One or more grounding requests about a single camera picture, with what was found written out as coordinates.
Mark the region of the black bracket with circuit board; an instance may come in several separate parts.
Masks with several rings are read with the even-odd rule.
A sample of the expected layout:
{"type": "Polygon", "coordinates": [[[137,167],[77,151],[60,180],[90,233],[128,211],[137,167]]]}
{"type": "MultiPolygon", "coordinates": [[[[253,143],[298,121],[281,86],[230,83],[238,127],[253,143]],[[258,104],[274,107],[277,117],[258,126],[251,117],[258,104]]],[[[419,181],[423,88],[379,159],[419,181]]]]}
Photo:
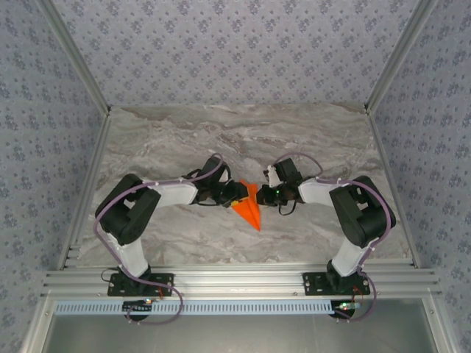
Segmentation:
{"type": "Polygon", "coordinates": [[[347,320],[353,317],[356,310],[360,309],[362,302],[355,301],[344,301],[344,300],[333,300],[331,306],[333,313],[330,314],[333,318],[339,318],[341,320],[347,320]]]}
{"type": "Polygon", "coordinates": [[[135,300],[124,301],[121,306],[121,311],[126,315],[149,315],[152,311],[152,300],[135,300]]]}

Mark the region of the aluminium cross beam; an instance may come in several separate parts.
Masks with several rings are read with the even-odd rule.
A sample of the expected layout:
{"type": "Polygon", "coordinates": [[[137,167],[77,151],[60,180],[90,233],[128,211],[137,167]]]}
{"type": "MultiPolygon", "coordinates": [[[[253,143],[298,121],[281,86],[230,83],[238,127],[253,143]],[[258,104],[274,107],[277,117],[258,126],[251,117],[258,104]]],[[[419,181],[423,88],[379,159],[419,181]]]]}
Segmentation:
{"type": "MultiPolygon", "coordinates": [[[[295,299],[305,295],[302,274],[325,266],[309,263],[242,263],[160,265],[157,273],[173,273],[174,285],[185,299],[295,299]]],[[[416,268],[410,260],[366,263],[380,299],[417,299],[442,294],[435,272],[416,268]]],[[[103,299],[107,283],[100,267],[67,267],[47,273],[40,296],[55,299],[103,299]]]]}

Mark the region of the aluminium table side rail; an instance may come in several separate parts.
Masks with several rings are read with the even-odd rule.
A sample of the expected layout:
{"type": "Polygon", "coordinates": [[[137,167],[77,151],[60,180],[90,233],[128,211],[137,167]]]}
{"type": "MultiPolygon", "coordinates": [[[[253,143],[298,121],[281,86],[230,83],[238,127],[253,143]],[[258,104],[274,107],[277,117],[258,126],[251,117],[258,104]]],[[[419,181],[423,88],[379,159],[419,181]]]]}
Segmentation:
{"type": "Polygon", "coordinates": [[[369,125],[372,130],[372,136],[375,141],[375,145],[378,150],[378,154],[380,155],[380,159],[383,163],[383,167],[386,173],[386,178],[389,183],[389,187],[391,189],[392,197],[394,199],[394,204],[397,208],[398,212],[398,218],[400,219],[401,226],[403,228],[407,243],[408,243],[408,248],[411,253],[411,264],[415,268],[421,268],[422,264],[419,258],[419,253],[417,251],[412,232],[410,229],[410,226],[408,225],[407,219],[406,219],[406,212],[404,210],[404,207],[402,206],[402,202],[400,200],[400,194],[398,193],[396,183],[394,181],[393,173],[389,165],[389,160],[386,155],[386,150],[383,146],[383,142],[380,136],[380,132],[378,130],[377,124],[375,122],[375,119],[371,113],[367,113],[368,120],[369,120],[369,125]]]}
{"type": "Polygon", "coordinates": [[[99,175],[100,165],[102,162],[102,156],[107,143],[107,136],[110,129],[109,116],[110,112],[106,112],[104,114],[103,121],[100,126],[96,145],[91,155],[88,170],[82,183],[78,203],[74,210],[71,219],[71,224],[65,236],[63,248],[58,259],[56,267],[58,271],[62,271],[65,268],[65,264],[68,259],[68,253],[71,250],[72,246],[75,246],[80,242],[82,231],[87,224],[88,215],[93,201],[93,195],[96,190],[96,183],[99,175]]]}

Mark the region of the aluminium upright post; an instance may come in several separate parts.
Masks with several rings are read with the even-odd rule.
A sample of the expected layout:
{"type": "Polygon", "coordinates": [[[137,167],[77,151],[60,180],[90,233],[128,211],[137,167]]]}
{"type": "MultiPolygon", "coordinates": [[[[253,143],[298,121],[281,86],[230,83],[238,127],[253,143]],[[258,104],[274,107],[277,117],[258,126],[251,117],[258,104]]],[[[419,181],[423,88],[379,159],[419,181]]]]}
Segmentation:
{"type": "Polygon", "coordinates": [[[107,101],[98,82],[91,73],[84,56],[81,54],[77,44],[75,43],[66,23],[55,7],[54,2],[52,0],[35,0],[35,2],[43,13],[48,25],[54,33],[54,36],[57,38],[66,53],[79,78],[82,80],[82,83],[85,85],[93,102],[99,109],[99,112],[103,116],[107,117],[109,113],[107,101]]]}
{"type": "Polygon", "coordinates": [[[438,2],[439,0],[417,0],[416,6],[365,102],[365,110],[368,115],[372,116],[378,108],[438,2]]]}

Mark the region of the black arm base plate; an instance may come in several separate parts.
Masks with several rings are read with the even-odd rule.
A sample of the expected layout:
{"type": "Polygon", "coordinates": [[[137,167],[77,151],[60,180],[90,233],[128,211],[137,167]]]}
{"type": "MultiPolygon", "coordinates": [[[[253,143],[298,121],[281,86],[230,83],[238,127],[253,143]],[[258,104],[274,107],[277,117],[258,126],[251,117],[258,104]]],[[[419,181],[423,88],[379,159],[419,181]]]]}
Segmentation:
{"type": "MultiPolygon", "coordinates": [[[[157,274],[151,273],[142,276],[143,280],[148,282],[158,282],[167,286],[174,285],[174,275],[170,273],[157,274]]],[[[161,297],[171,296],[172,289],[162,286],[149,285],[129,278],[121,272],[111,275],[107,288],[108,296],[150,296],[161,297]]]]}
{"type": "Polygon", "coordinates": [[[358,274],[340,277],[331,272],[307,272],[302,275],[306,296],[369,295],[369,282],[358,274]]]}

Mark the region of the orange paper sheet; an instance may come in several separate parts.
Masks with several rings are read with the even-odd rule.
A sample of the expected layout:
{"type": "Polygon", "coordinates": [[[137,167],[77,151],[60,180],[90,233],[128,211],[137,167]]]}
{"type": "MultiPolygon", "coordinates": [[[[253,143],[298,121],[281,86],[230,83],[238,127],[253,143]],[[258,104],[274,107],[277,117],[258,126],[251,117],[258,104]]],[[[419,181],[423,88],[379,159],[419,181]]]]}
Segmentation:
{"type": "Polygon", "coordinates": [[[261,231],[261,212],[257,203],[256,194],[258,186],[241,179],[240,182],[247,186],[247,197],[232,209],[238,213],[247,223],[257,231],[261,231]]]}

